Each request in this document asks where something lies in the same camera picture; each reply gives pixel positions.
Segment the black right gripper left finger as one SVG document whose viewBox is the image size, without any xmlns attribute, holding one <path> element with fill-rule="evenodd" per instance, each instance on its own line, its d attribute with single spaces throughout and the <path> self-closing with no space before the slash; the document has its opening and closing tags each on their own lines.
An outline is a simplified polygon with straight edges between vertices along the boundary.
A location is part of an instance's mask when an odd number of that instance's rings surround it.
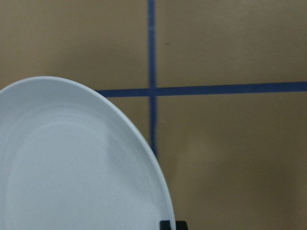
<svg viewBox="0 0 307 230">
<path fill-rule="evenodd" d="M 170 230 L 170 220 L 162 220 L 159 223 L 160 230 Z"/>
</svg>

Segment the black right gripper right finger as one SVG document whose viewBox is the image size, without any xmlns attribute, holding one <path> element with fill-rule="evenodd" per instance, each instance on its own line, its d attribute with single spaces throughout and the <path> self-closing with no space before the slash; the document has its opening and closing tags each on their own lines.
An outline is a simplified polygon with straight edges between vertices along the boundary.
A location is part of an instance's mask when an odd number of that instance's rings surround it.
<svg viewBox="0 0 307 230">
<path fill-rule="evenodd" d="M 183 220 L 176 220 L 176 230 L 188 230 L 187 222 Z"/>
</svg>

